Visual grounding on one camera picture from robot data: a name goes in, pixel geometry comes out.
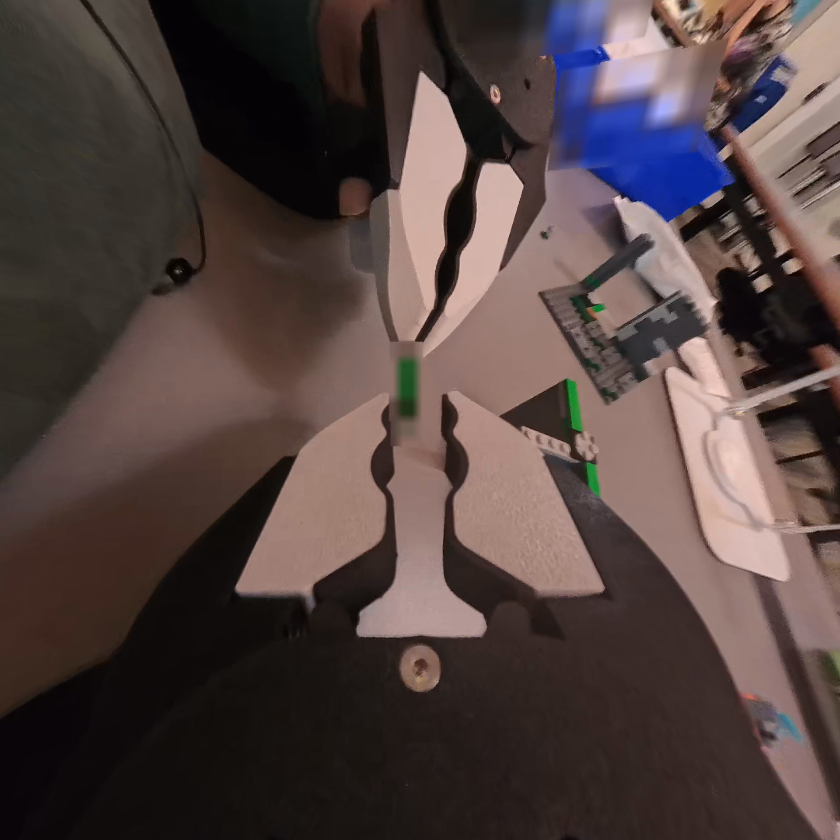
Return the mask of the dark grey brick panel assembly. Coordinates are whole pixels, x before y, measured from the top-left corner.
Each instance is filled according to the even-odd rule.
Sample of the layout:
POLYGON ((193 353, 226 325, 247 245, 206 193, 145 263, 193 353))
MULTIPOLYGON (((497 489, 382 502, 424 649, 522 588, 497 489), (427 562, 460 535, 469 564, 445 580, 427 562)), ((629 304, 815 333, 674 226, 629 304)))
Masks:
MULTIPOLYGON (((563 379, 557 385, 514 406, 500 417, 519 432, 521 426, 526 426, 568 442, 571 441, 573 431, 591 434, 585 429, 579 388, 572 379, 563 379)), ((546 459, 564 462, 591 492, 598 497, 602 494, 598 458, 596 465, 581 465, 543 453, 542 455, 546 459)))

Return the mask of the blue plastic bin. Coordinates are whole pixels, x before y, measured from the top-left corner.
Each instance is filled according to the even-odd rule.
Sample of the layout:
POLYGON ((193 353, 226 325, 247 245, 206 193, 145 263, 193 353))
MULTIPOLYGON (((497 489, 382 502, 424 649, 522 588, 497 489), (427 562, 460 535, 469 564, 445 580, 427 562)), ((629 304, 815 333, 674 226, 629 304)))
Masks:
POLYGON ((732 182, 705 129, 721 64, 713 44, 611 58, 553 57, 548 167, 587 170, 670 221, 732 182))
POLYGON ((713 95, 705 132, 713 134, 727 124, 739 133, 744 132, 781 101, 796 75, 796 66, 785 54, 779 54, 743 84, 731 81, 727 90, 717 90, 713 95))

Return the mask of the small orange blue brick figure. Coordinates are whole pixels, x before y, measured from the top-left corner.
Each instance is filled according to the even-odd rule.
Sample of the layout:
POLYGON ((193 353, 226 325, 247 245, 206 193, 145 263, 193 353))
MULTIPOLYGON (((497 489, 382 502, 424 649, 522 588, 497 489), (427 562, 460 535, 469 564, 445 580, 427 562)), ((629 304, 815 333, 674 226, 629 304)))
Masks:
POLYGON ((780 711, 770 700, 752 694, 741 694, 741 701, 763 749, 774 749, 784 740, 803 744, 804 738, 793 719, 780 711))

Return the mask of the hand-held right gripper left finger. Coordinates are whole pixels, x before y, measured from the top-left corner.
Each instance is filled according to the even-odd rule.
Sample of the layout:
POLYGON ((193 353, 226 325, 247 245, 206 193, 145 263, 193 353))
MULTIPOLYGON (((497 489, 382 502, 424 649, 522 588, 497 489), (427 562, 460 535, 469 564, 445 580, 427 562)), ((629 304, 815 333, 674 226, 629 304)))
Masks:
POLYGON ((379 394, 301 449, 235 587, 240 596, 315 599, 316 585, 385 535, 372 460, 387 439, 379 394))

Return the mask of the person's left hand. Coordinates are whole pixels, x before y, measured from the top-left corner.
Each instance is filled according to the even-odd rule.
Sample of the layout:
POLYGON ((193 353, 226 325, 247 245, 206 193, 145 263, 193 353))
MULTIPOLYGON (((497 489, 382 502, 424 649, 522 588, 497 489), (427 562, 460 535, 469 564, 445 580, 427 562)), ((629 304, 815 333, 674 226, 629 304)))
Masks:
MULTIPOLYGON (((363 26, 382 5, 377 1, 320 2, 316 34, 322 76, 329 93, 342 102, 361 107, 365 104, 361 55, 363 26)), ((339 185, 339 214, 358 217, 371 206, 371 185, 356 176, 339 185)))

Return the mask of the person's green hoodie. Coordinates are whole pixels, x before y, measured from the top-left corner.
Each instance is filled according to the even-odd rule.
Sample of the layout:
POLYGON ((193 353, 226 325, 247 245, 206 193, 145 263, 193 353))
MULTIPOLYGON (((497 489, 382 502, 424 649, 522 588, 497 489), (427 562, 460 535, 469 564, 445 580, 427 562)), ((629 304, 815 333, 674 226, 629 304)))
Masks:
POLYGON ((1 470, 196 222, 201 146, 148 2, 1 3, 1 470))

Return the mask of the grey desk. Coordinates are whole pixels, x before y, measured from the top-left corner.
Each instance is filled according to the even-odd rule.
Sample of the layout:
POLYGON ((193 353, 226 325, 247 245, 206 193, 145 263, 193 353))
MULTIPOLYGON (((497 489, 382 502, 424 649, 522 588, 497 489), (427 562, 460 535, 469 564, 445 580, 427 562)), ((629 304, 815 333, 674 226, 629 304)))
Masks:
MULTIPOLYGON (((144 303, 2 484, 2 715, 106 659, 161 577, 248 488, 390 387, 375 290, 353 270, 347 229, 286 210, 207 152, 202 166, 208 261, 196 285, 144 303)), ((588 173, 556 172, 551 190, 488 297, 428 357, 424 387, 501 414, 579 375, 538 290, 600 264, 620 225, 588 173)), ((585 378, 580 388, 605 502, 667 563, 738 687, 811 730, 810 743, 771 755, 816 831, 834 838, 816 726, 782 665, 769 586, 707 549, 663 378, 612 406, 585 378)))

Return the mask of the white paper bag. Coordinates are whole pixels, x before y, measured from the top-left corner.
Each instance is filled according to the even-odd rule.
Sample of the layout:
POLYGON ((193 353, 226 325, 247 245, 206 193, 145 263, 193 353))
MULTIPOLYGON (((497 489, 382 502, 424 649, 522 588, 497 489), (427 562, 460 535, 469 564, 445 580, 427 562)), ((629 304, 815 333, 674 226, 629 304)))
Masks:
POLYGON ((653 241, 653 247, 635 263, 636 273, 661 298, 677 292, 687 298, 702 321, 701 335, 675 348, 678 357, 707 393, 730 397, 729 385, 708 337, 715 324, 717 297, 669 222, 645 203, 625 197, 617 197, 613 203, 627 241, 639 235, 647 235, 653 241))

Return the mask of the white desk stand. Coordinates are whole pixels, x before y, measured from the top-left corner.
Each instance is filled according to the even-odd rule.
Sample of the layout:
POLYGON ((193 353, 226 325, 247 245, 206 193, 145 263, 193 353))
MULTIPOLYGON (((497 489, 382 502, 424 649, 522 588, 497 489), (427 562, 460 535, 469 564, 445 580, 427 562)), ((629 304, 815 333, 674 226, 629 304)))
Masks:
POLYGON ((717 559, 733 568, 786 582, 791 567, 784 535, 838 540, 838 525, 802 526, 774 516, 743 418, 781 396, 828 380, 834 367, 734 399, 709 391, 676 367, 665 384, 700 529, 717 559))

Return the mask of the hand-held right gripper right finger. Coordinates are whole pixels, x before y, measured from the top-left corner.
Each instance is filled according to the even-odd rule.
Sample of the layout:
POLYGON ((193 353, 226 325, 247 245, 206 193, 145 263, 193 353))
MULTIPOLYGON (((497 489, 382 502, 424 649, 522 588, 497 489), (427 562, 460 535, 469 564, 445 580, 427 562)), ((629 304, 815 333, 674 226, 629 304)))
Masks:
POLYGON ((460 392, 447 399, 466 456, 453 503, 458 543, 536 596, 604 592, 539 446, 460 392))

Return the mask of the black office chair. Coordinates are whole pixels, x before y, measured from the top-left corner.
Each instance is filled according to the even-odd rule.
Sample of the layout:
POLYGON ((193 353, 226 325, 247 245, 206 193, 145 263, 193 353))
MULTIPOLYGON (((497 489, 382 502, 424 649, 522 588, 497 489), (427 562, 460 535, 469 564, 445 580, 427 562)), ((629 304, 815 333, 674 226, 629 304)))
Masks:
POLYGON ((823 306, 801 273, 764 290, 740 269, 721 269, 716 279, 721 331, 735 344, 749 345, 763 362, 794 364, 823 342, 823 306))

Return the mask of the light grey studded brick plate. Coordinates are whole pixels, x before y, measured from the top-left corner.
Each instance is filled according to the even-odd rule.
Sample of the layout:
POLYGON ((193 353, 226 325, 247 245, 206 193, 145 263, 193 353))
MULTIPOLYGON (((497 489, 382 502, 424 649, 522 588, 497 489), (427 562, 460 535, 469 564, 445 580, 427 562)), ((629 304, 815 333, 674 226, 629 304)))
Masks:
POLYGON ((581 465, 596 465, 597 463, 600 450, 594 437, 587 432, 573 431, 568 442, 526 426, 521 426, 520 431, 544 455, 581 465))

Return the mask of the grey brick baseplate build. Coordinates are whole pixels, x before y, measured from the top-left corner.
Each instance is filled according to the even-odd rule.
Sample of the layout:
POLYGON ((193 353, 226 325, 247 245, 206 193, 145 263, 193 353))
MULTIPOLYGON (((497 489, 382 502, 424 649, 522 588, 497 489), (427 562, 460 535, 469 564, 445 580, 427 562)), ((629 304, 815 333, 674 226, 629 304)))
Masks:
POLYGON ((607 405, 646 380, 651 364, 704 337, 707 320, 683 291, 676 291, 635 318, 606 324, 605 307, 593 295, 622 270, 635 267, 655 246, 641 234, 621 247, 580 283, 541 290, 539 298, 607 405))

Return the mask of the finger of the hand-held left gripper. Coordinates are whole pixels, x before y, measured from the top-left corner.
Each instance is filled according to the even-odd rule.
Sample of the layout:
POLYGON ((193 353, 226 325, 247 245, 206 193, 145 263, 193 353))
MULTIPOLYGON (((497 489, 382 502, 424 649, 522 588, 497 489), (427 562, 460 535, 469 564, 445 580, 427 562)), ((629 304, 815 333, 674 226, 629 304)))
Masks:
POLYGON ((418 334, 423 346, 446 341, 487 294, 501 271, 522 190, 508 163, 467 162, 444 213, 434 307, 418 334))
POLYGON ((449 99, 421 70, 399 183, 351 220, 351 262, 373 282, 390 341, 443 343, 458 323, 445 313, 457 275, 447 216, 467 170, 449 99))

